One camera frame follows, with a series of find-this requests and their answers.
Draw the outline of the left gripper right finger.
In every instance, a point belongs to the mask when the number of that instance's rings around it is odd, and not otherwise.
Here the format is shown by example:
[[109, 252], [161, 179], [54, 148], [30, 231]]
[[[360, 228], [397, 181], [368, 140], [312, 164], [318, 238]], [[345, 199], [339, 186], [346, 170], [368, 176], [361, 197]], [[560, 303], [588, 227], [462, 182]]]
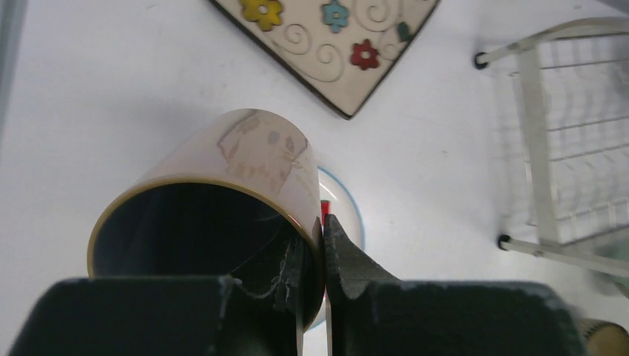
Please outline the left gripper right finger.
[[323, 227], [330, 355], [586, 355], [566, 303], [523, 281], [400, 280], [329, 214]]

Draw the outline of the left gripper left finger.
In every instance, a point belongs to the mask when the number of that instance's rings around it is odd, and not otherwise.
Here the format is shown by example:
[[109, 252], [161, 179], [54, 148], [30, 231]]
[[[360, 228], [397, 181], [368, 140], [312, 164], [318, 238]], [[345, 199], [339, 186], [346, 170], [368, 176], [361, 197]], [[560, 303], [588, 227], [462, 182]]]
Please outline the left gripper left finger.
[[299, 355], [304, 271], [304, 243], [276, 238], [235, 276], [62, 280], [10, 354]]

